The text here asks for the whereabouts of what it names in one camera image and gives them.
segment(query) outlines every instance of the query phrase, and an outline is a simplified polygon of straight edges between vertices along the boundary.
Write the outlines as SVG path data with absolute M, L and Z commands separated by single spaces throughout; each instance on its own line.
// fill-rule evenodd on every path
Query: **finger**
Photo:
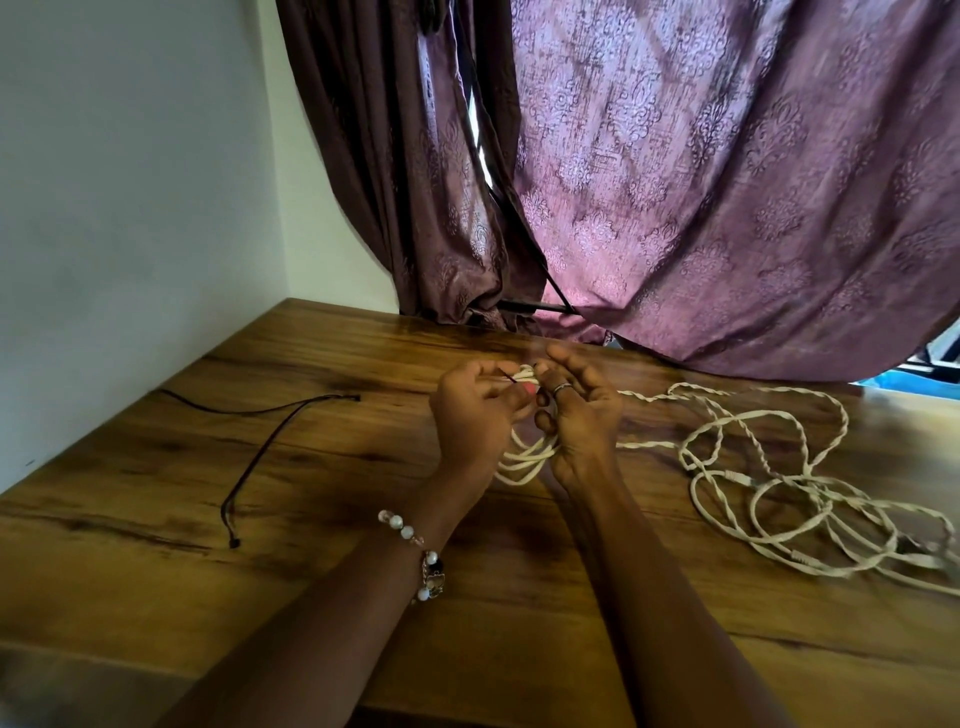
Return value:
M 517 364 L 515 361 L 508 361 L 507 359 L 496 362 L 496 368 L 499 369 L 503 374 L 510 376 L 513 376 L 520 371 L 519 364 Z
M 534 403 L 533 395 L 522 384 L 511 384 L 496 400 L 510 412 L 511 417 Z
M 578 395 L 580 395 L 584 399 L 587 398 L 587 390 L 584 389 L 583 385 L 579 381 L 577 381 L 576 376 L 574 376 L 573 374 L 571 374 L 566 370 L 566 367 L 564 367 L 561 364 L 558 364 L 557 362 L 551 359 L 541 359 L 534 365 L 535 373 L 542 372 L 544 369 L 556 369 L 558 372 L 564 375 L 566 380 L 573 386 L 575 390 L 577 390 Z
M 525 407 L 522 407 L 521 409 L 518 409 L 516 412 L 514 412 L 513 416 L 510 418 L 511 422 L 516 424 L 521 420 L 526 420 L 528 417 L 530 417 L 530 415 L 532 415 L 536 411 L 537 411 L 537 404 L 533 402 L 533 398 L 531 397 L 529 404 L 527 404 Z
M 550 416 L 550 413 L 545 409 L 540 410 L 536 415 L 534 415 L 534 425 L 539 427 L 544 435 L 555 435 L 557 434 L 557 423 L 554 421 L 553 417 Z
M 590 364 L 580 354 L 574 353 L 566 347 L 558 346 L 557 344 L 548 345 L 546 352 L 551 359 L 562 364 L 577 378 L 577 381 L 579 381 L 587 391 L 588 400 L 596 401 L 617 396 L 616 388 L 610 381 L 600 373 L 600 370 Z
M 538 364 L 537 379 L 540 380 L 540 384 L 543 385 L 544 389 L 553 395 L 561 411 L 563 411 L 565 407 L 575 407 L 578 402 L 583 403 L 584 401 L 572 386 L 564 387 L 560 391 L 557 391 L 558 387 L 570 383 L 570 380 L 558 367 L 547 367 Z
M 489 400 L 493 397 L 498 397 L 501 392 L 507 389 L 511 385 L 509 379 L 477 379 L 476 384 L 476 393 L 480 396 L 482 400 Z
M 472 382 L 479 376 L 503 376 L 492 359 L 474 359 L 465 361 L 458 367 L 440 377 L 441 385 L 453 384 L 459 386 L 465 382 Z

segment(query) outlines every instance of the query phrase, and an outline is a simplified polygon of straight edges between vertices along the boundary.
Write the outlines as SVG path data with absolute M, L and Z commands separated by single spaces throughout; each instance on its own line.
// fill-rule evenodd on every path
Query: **wood grain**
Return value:
M 427 395 L 443 371 L 477 356 L 532 361 L 543 346 L 282 303 L 167 383 L 233 409 L 362 396 L 315 404 L 284 430 L 238 500 L 242 547 L 227 549 L 217 509 L 283 413 L 208 415 L 147 395 L 0 497 L 0 643 L 199 676 L 430 472 Z M 634 352 L 583 351 L 618 387 L 646 394 L 682 380 L 750 386 Z M 852 426 L 824 473 L 960 516 L 955 402 L 829 390 Z M 835 431 L 822 402 L 748 395 L 736 408 L 757 403 L 796 414 L 815 449 Z M 701 420 L 677 404 L 631 402 L 623 436 L 681 439 Z M 758 434 L 777 467 L 795 463 L 786 426 Z M 729 462 L 743 466 L 748 453 L 734 441 Z M 958 602 L 878 576 L 814 579 L 767 562 L 700 519 L 669 453 L 623 452 L 620 463 L 711 612 L 802 725 L 947 725 L 960 715 Z M 767 515 L 800 519 L 789 497 Z M 364 705 L 487 725 L 633 724 L 583 560 L 543 483 L 492 485 L 444 560 L 444 597 L 404 618 Z

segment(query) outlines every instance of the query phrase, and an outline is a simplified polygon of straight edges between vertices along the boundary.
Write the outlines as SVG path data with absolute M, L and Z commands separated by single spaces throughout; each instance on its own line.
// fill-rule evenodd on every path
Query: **curtain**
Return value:
M 485 184 L 470 124 L 473 89 L 462 82 L 446 3 L 276 6 L 334 195 L 393 275 L 400 311 L 441 323 L 529 329 L 529 320 L 501 314 L 495 303 L 540 299 L 542 254 L 517 243 L 516 221 L 505 222 Z M 473 7 L 461 6 L 472 42 Z M 494 51 L 512 48 L 509 0 L 485 3 L 475 20 L 495 38 Z M 496 150 L 490 164 L 502 164 L 493 124 L 511 130 L 516 154 L 519 120 L 516 82 L 504 81 L 513 77 L 509 50 L 484 55 L 470 48 L 469 55 L 492 115 L 477 121 L 473 109 L 472 118 Z M 317 231 L 318 245 L 323 234 Z
M 851 381 L 956 310 L 957 3 L 514 0 L 511 22 L 516 192 L 584 316 L 548 331 Z

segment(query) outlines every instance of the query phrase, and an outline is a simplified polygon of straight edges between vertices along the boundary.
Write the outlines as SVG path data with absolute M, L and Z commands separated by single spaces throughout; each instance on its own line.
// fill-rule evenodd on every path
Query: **twisted white cable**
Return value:
M 520 368 L 519 374 L 514 376 L 514 379 L 516 381 L 531 381 L 539 384 L 533 368 L 528 365 L 523 365 Z M 690 392 L 678 394 L 678 391 L 682 389 L 690 390 Z M 887 563 L 887 560 L 890 559 L 922 569 L 955 571 L 957 567 L 960 567 L 960 556 L 951 550 L 955 529 L 953 523 L 947 516 L 939 511 L 924 508 L 921 505 L 914 505 L 913 503 L 874 499 L 843 480 L 824 475 L 815 475 L 813 473 L 813 469 L 820 465 L 830 451 L 840 445 L 841 441 L 847 435 L 850 417 L 847 415 L 847 410 L 843 404 L 824 392 L 815 392 L 798 387 L 755 387 L 752 391 L 795 392 L 797 394 L 824 398 L 837 408 L 840 414 L 840 429 L 836 437 L 830 441 L 829 445 L 817 453 L 811 460 L 804 426 L 789 412 L 758 409 L 734 415 L 721 406 L 719 402 L 708 397 L 708 395 L 714 397 L 731 397 L 731 392 L 709 389 L 688 382 L 678 382 L 672 385 L 665 394 L 655 395 L 653 397 L 646 397 L 639 392 L 632 392 L 630 390 L 621 390 L 620 394 L 627 397 L 636 397 L 638 400 L 645 402 L 661 400 L 696 402 L 707 410 L 707 413 L 710 415 L 710 422 L 697 427 L 679 444 L 673 442 L 644 442 L 617 443 L 616 446 L 623 449 L 667 448 L 676 450 L 680 464 L 684 470 L 694 473 L 690 479 L 690 498 L 693 500 L 693 505 L 700 512 L 700 515 L 724 533 L 740 541 L 747 542 L 755 551 L 768 559 L 779 561 L 792 569 L 814 576 L 848 577 L 857 571 L 875 570 L 903 584 L 909 584 L 913 587 L 927 589 L 941 594 L 960 596 L 960 589 L 958 588 L 946 587 L 911 576 L 905 576 L 902 573 L 886 569 L 883 566 Z M 792 423 L 793 426 L 797 428 L 797 432 L 800 434 L 800 452 L 803 457 L 803 466 L 800 474 L 784 475 L 776 473 L 770 467 L 763 446 L 747 425 L 749 420 L 759 417 L 780 417 Z M 754 444 L 760 465 L 768 476 L 766 481 L 757 482 L 744 473 L 712 470 L 710 468 L 720 456 L 720 450 L 723 447 L 724 427 L 734 423 L 739 425 Z M 690 450 L 690 446 L 701 435 L 712 430 L 716 430 L 716 441 L 713 446 L 713 451 L 706 460 L 701 460 Z M 500 463 L 499 472 L 496 476 L 508 485 L 524 485 L 535 478 L 543 467 L 543 463 L 557 452 L 558 440 L 556 435 L 549 437 L 544 435 L 533 445 L 527 446 L 516 434 L 516 431 L 513 433 L 513 439 L 519 448 L 519 452 L 504 453 L 506 462 Z M 733 513 L 727 501 L 727 496 L 717 482 L 717 478 L 723 478 L 731 483 L 753 489 L 754 494 L 750 499 L 750 521 L 754 527 L 754 531 L 759 535 L 751 535 L 745 531 L 737 521 L 736 515 Z M 713 493 L 723 508 L 727 523 L 721 523 L 717 520 L 700 502 L 698 487 L 702 480 L 705 480 L 713 487 Z M 760 499 L 778 485 L 785 485 L 788 488 L 804 493 L 812 505 L 814 513 L 806 522 L 797 528 L 781 533 L 770 534 L 760 525 L 759 518 L 756 515 L 756 507 Z M 835 504 L 850 506 L 867 521 L 876 525 L 883 532 L 885 541 L 882 544 L 875 543 L 854 530 L 835 512 Z M 923 514 L 939 521 L 944 532 L 941 542 L 939 544 L 921 544 L 916 539 L 901 532 L 886 513 L 888 510 L 895 509 Z M 786 545 L 791 539 L 820 526 L 827 530 L 830 540 L 846 554 L 847 558 L 852 561 L 852 565 L 834 567 L 825 564 L 813 556 L 802 553 L 797 549 L 789 548 Z M 852 549 L 853 543 L 866 548 L 868 555 L 854 551 Z

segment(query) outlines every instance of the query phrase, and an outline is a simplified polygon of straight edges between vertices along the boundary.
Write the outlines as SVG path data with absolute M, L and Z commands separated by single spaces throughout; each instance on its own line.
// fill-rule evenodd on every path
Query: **wall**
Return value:
M 0 22 L 0 489 L 286 295 L 255 0 Z
M 290 295 L 396 313 L 390 275 L 354 232 L 330 190 L 303 115 L 275 0 L 258 0 L 280 220 Z

